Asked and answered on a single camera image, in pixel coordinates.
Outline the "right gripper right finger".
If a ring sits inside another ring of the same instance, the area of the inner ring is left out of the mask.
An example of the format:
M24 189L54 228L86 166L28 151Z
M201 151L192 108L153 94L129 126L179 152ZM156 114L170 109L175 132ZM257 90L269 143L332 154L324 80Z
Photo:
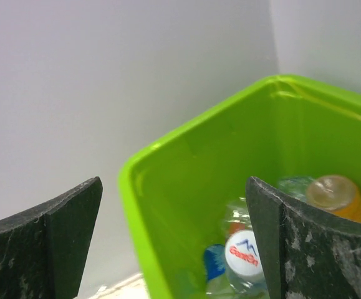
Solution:
M255 176L246 202L270 298L361 298L361 223Z

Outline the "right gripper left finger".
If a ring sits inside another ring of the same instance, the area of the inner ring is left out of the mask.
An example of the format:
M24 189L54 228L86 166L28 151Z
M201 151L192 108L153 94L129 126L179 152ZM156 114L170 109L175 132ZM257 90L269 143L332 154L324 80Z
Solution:
M0 220L0 298L75 298L103 186L99 177Z

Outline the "small clear bottle back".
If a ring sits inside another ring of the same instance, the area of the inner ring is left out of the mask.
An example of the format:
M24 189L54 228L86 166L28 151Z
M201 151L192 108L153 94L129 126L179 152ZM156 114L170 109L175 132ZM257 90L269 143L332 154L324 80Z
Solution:
M224 247L226 276L240 295L259 296L267 284L254 232L240 230L232 234Z

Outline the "orange juice bottle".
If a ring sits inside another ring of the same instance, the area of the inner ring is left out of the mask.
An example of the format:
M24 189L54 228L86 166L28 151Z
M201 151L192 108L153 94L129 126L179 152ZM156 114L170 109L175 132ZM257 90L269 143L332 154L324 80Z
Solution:
M326 175L313 180L306 189L307 203L333 215L361 223L361 192L349 178Z

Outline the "red label bottle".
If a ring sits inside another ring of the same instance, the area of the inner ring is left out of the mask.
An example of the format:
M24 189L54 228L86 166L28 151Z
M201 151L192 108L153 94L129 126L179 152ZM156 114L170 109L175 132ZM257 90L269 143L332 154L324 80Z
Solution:
M221 227L226 238L238 231L253 229L245 197L239 197L226 205Z

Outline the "blue label bottle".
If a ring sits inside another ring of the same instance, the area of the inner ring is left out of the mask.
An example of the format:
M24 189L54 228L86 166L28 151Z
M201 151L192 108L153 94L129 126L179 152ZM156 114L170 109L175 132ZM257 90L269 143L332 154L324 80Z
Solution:
M206 270L206 281L221 277L225 271L224 245L214 244L208 246L203 253L203 263Z

